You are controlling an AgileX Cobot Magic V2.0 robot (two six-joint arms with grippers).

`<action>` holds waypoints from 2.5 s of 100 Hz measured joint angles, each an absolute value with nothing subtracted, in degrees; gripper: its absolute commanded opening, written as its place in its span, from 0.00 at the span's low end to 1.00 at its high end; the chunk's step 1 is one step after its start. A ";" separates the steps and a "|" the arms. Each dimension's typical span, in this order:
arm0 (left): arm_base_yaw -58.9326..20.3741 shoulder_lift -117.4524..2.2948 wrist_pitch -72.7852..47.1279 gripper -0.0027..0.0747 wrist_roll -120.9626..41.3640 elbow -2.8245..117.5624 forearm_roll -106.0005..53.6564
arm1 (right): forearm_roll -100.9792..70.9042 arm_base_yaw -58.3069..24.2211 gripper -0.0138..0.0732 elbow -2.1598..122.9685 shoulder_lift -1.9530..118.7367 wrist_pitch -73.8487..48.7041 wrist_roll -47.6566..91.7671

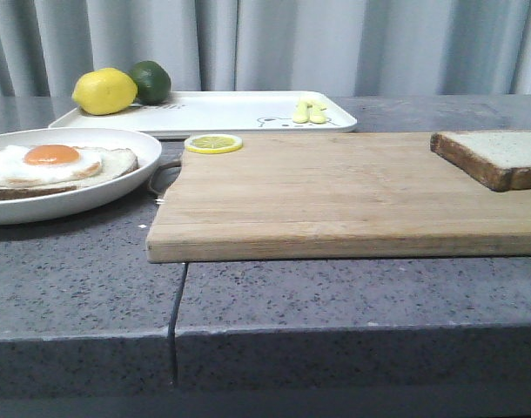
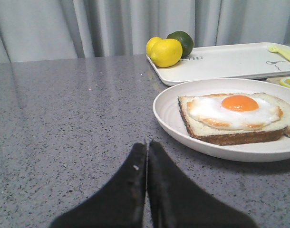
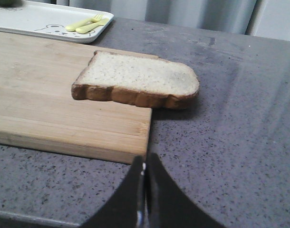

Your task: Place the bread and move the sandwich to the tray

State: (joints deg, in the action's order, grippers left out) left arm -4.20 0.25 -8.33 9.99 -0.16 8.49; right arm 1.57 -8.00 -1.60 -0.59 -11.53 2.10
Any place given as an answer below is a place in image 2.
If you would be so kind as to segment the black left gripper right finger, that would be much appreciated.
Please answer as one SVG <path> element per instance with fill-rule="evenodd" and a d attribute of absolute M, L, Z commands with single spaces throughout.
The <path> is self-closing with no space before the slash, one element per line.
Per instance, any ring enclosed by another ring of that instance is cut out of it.
<path fill-rule="evenodd" d="M 162 145 L 151 141 L 147 191 L 155 228 L 255 228 L 246 214 L 222 203 L 191 181 Z"/>

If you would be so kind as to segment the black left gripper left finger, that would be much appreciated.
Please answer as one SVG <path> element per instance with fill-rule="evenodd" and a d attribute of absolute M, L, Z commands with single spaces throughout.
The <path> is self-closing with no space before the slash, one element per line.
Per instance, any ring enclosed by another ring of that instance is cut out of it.
<path fill-rule="evenodd" d="M 147 148 L 135 143 L 112 179 L 82 204 L 56 218 L 52 228 L 140 228 L 146 187 Z"/>

